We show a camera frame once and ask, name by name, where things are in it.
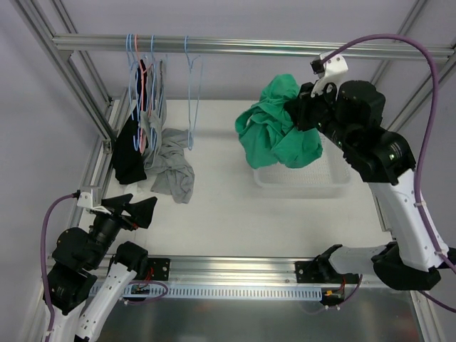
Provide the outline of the white perforated plastic basket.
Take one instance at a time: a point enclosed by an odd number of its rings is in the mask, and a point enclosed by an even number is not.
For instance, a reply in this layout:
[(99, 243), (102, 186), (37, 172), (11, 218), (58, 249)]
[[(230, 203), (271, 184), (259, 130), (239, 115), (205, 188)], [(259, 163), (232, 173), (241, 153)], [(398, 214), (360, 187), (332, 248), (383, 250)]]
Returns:
[(320, 135), (323, 152), (311, 164), (299, 168), (287, 168), (276, 163), (253, 170), (256, 184), (265, 189), (274, 188), (337, 188), (351, 183), (350, 167), (342, 152), (327, 138)]

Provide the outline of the black left base bracket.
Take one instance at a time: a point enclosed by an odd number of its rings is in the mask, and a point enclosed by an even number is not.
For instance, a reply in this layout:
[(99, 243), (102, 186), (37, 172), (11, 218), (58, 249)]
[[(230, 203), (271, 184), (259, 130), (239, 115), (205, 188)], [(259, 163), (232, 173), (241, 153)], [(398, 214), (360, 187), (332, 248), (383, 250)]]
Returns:
[(168, 281), (171, 260), (168, 258), (148, 258), (145, 280)]

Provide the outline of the black base bracket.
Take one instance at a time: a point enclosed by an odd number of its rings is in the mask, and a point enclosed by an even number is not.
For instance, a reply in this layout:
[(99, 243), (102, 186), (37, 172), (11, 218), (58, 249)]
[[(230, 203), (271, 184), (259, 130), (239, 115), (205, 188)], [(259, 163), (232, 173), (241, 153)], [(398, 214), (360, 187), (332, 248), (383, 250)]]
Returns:
[(171, 260), (168, 258), (148, 258), (145, 280), (168, 281)]
[(327, 261), (296, 261), (294, 263), (298, 284), (357, 284), (357, 274), (339, 274)]

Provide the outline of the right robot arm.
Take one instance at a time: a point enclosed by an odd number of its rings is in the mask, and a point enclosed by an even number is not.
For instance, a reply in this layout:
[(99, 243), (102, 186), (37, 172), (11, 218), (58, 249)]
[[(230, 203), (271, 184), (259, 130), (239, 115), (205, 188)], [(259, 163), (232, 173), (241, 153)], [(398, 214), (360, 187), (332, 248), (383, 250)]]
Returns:
[(316, 260), (318, 275), (332, 283), (343, 274), (369, 274), (394, 290), (431, 290), (445, 262), (455, 260), (455, 249), (432, 243), (437, 230), (420, 215), (413, 152), (402, 135), (380, 125), (385, 96), (368, 81), (329, 83), (320, 95), (312, 95), (313, 88), (303, 84), (285, 110), (298, 130), (315, 128), (342, 151), (382, 204), (393, 237), (378, 247), (332, 246)]

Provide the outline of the front aluminium rail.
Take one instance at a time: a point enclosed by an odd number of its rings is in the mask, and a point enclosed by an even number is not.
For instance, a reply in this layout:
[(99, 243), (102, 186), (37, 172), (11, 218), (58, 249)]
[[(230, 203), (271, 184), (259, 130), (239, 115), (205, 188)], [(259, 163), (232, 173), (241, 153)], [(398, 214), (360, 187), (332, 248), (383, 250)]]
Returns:
[[(309, 258), (228, 257), (228, 256), (149, 256), (171, 260), (167, 284), (204, 284), (234, 286), (293, 286), (294, 263)], [(140, 272), (143, 280), (146, 267)], [(335, 286), (340, 284), (299, 284)]]

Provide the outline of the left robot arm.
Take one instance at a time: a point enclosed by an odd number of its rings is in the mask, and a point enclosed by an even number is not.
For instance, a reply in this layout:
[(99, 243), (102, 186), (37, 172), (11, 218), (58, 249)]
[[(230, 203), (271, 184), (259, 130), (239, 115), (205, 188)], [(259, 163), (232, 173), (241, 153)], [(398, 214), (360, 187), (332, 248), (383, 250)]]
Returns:
[(102, 288), (91, 304), (86, 301), (98, 277), (93, 274), (121, 230), (147, 229), (157, 204), (156, 197), (132, 202), (126, 194), (101, 199), (89, 191), (67, 195), (77, 205), (94, 214), (88, 231), (80, 227), (64, 230), (51, 256), (54, 265), (46, 268), (46, 233), (52, 211), (45, 214), (41, 230), (41, 278), (46, 305), (47, 327), (42, 341), (97, 341), (104, 323), (128, 284), (149, 280), (150, 265), (146, 249), (124, 242), (110, 260)]

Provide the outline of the black tank top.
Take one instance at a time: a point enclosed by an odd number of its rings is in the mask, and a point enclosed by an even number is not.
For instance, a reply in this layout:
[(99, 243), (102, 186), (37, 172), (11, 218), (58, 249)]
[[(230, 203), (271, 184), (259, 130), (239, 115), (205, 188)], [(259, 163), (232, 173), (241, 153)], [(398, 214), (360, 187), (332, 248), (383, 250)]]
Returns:
[(138, 145), (138, 123), (140, 122), (140, 110), (145, 100), (141, 98), (143, 90), (141, 75), (145, 71), (145, 64), (140, 60), (139, 66), (135, 74), (136, 91), (139, 93), (140, 99), (138, 104), (133, 107), (125, 121), (122, 130), (115, 142), (113, 148), (113, 168), (115, 170), (115, 178), (121, 185), (129, 185), (135, 182), (146, 179), (143, 157)]

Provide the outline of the white cloth scrap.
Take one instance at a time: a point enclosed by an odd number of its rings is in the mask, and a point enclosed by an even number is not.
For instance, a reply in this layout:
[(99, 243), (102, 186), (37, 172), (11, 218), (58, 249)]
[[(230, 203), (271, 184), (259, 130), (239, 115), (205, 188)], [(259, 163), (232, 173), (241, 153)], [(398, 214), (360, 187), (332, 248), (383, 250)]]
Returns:
[(124, 189), (124, 193), (132, 194), (133, 196), (136, 196), (136, 195), (142, 194), (143, 190), (142, 190), (141, 186), (137, 182), (135, 182), (135, 183), (126, 185), (125, 189)]

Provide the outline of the aluminium frame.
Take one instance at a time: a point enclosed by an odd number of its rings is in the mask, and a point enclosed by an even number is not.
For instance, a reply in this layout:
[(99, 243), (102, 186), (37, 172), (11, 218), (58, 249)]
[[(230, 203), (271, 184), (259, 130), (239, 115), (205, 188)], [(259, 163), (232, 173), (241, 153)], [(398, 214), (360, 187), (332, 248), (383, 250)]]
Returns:
[[(52, 42), (52, 38), (57, 34), (54, 30), (46, 14), (42, 11), (40, 4), (37, 1), (13, 1), (18, 14), (23, 18), (26, 25), (29, 27), (35, 39), (41, 44), (43, 51), (48, 55), (56, 70), (60, 73), (62, 79), (66, 82), (67, 86), (73, 91), (74, 96), (80, 102), (91, 120), (95, 123), (101, 136), (106, 140), (114, 141), (114, 132), (108, 121), (102, 116), (92, 93), (88, 89), (85, 81), (82, 79), (78, 69), (73, 65), (71, 55), (73, 50), (60, 51)], [(54, 1), (53, 7), (59, 15), (63, 25), (69, 30), (67, 33), (77, 33), (71, 18), (62, 1)], [(425, 206), (423, 197), (421, 195), (421, 177), (422, 168), (425, 160), (425, 153), (427, 152), (430, 134), (435, 121), (437, 113), (437, 97), (439, 91), (439, 84), (449, 76), (450, 71), (455, 67), (455, 48), (451, 47), (425, 47), (421, 43), (411, 39), (407, 36), (401, 36), (391, 33), (380, 33), (369, 36), (362, 36), (356, 38), (348, 43), (341, 44), (335, 51), (327, 52), (329, 55), (325, 57), (322, 62), (326, 62), (330, 57), (336, 54), (341, 54), (347, 48), (355, 46), (358, 43), (377, 43), (379, 41), (394, 42), (409, 44), (419, 50), (424, 55), (424, 59), (430, 68), (429, 77), (423, 82), (420, 90), (423, 94), (416, 93), (405, 108), (400, 112), (399, 117), (404, 120), (409, 120), (411, 116), (417, 112), (417, 109), (412, 106), (413, 103), (417, 106), (422, 106), (426, 101), (430, 102), (430, 115), (427, 121), (423, 143), (420, 148), (420, 154), (416, 164), (415, 176), (413, 178), (413, 190), (415, 194), (415, 203), (411, 206), (411, 211), (418, 214), (418, 221), (424, 235), (432, 242), (432, 247), (438, 259), (443, 264), (452, 267), (450, 260), (446, 257), (443, 251), (442, 243), (437, 239), (437, 231), (435, 230), (431, 216)], [(99, 78), (98, 72), (94, 67), (88, 51), (81, 52), (81, 58), (88, 69), (89, 74), (98, 85), (103, 85), (102, 80)]]

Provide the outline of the grey tank top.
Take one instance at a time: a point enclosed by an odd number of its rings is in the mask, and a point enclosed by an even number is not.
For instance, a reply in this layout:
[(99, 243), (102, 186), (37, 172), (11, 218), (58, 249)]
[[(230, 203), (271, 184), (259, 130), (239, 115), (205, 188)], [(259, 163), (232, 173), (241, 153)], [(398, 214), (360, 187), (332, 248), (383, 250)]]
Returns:
[(187, 131), (166, 128), (166, 61), (157, 62), (156, 107), (152, 114), (152, 124), (156, 132), (156, 148), (150, 147), (150, 109), (141, 112), (141, 126), (146, 139), (142, 154), (145, 174), (154, 182), (151, 192), (169, 195), (178, 204), (190, 202), (195, 184), (195, 172), (185, 159), (187, 149)]

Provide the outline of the black right base bracket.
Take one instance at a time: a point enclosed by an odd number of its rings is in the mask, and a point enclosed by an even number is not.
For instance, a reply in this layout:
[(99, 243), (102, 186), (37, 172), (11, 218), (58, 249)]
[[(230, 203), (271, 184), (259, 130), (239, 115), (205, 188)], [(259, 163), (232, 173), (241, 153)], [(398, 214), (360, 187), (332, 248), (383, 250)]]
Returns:
[(339, 274), (327, 261), (296, 261), (294, 263), (298, 284), (357, 284), (357, 274)]

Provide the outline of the aluminium hanging rail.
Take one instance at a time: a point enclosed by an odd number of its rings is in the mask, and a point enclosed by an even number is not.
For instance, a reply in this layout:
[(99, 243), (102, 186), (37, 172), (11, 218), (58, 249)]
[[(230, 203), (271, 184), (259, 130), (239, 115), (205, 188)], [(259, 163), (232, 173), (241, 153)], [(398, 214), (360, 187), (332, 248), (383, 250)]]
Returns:
[[(81, 33), (58, 33), (52, 38), (52, 42), (60, 51), (137, 51), (309, 58), (335, 51), (341, 46), (340, 43), (327, 42)], [(358, 43), (341, 54), (346, 58), (366, 60), (419, 61), (424, 59), (424, 55), (417, 48), (399, 41)]]

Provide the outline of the light blue wire hanger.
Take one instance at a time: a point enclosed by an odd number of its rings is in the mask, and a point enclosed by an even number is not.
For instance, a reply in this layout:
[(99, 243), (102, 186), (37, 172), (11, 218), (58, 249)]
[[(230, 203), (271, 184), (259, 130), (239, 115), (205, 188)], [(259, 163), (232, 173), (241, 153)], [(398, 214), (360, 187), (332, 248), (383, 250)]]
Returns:
[(193, 150), (195, 144), (195, 131), (199, 112), (200, 96), (202, 91), (202, 77), (204, 72), (204, 58), (201, 55), (190, 53), (190, 37), (185, 36), (184, 52), (187, 59), (188, 81), (187, 81), (187, 119), (188, 135), (187, 148)]

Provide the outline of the green tank top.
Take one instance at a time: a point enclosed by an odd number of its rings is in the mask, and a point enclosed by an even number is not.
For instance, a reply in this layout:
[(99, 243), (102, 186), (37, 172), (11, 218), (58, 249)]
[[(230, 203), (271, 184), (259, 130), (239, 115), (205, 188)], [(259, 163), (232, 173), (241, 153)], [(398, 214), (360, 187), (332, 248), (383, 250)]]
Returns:
[(279, 163), (299, 169), (322, 156), (318, 131), (299, 131), (284, 109), (287, 101), (296, 99), (299, 89), (291, 74), (277, 75), (262, 90), (259, 101), (235, 120), (234, 128), (251, 168)]

